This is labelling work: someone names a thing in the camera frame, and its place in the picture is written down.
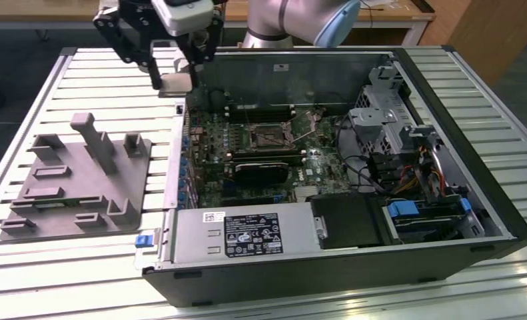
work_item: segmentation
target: yellow wire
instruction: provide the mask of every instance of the yellow wire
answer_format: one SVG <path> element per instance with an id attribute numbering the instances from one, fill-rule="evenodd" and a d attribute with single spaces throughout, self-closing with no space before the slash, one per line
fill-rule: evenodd
<path id="1" fill-rule="evenodd" d="M 402 188 L 399 188 L 399 190 L 395 193 L 400 193 L 402 191 L 412 188 L 418 182 L 419 182 L 418 179 L 414 178 Z"/>

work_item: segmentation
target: white sticker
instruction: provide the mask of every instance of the white sticker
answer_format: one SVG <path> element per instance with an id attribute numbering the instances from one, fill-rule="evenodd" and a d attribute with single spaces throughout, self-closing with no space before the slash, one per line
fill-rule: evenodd
<path id="1" fill-rule="evenodd" d="M 226 212 L 204 212 L 203 222 L 222 222 L 224 221 Z"/>
<path id="2" fill-rule="evenodd" d="M 288 71 L 288 65 L 272 65 L 272 70 L 275 72 Z"/>
<path id="3" fill-rule="evenodd" d="M 33 205 L 39 209 L 45 209 L 45 208 L 59 208 L 64 207 L 65 205 L 63 203 L 48 203 L 45 205 Z"/>

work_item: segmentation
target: blue tab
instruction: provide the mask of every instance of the blue tab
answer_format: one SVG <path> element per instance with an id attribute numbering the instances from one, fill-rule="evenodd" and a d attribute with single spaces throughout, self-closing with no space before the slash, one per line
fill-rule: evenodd
<path id="1" fill-rule="evenodd" d="M 387 206 L 387 212 L 390 212 L 390 216 L 395 218 L 399 216 L 398 208 L 395 207 L 394 203 Z"/>
<path id="2" fill-rule="evenodd" d="M 467 198 L 460 199 L 460 205 L 462 205 L 464 212 L 468 212 L 472 210 L 472 207 L 470 206 L 470 202 L 468 202 Z"/>
<path id="3" fill-rule="evenodd" d="M 135 248 L 151 248 L 153 247 L 153 236 L 152 235 L 137 235 L 135 239 Z"/>
<path id="4" fill-rule="evenodd" d="M 418 215 L 419 210 L 414 201 L 395 201 L 387 206 L 390 216 L 395 218 L 399 215 Z"/>

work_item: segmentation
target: warning label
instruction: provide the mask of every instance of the warning label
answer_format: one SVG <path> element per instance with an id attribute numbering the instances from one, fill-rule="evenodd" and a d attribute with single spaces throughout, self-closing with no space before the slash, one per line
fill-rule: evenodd
<path id="1" fill-rule="evenodd" d="M 224 233 L 230 258 L 283 253 L 276 213 L 226 217 Z"/>

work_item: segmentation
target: red wire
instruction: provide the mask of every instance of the red wire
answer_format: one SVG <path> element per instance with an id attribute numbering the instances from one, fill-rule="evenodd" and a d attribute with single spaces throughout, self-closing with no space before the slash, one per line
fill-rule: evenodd
<path id="1" fill-rule="evenodd" d="M 404 178 L 404 175 L 406 175 L 406 170 L 410 169 L 410 168 L 411 168 L 410 165 L 407 165 L 407 166 L 403 167 L 402 174 L 399 175 L 399 183 L 403 183 L 403 178 Z"/>

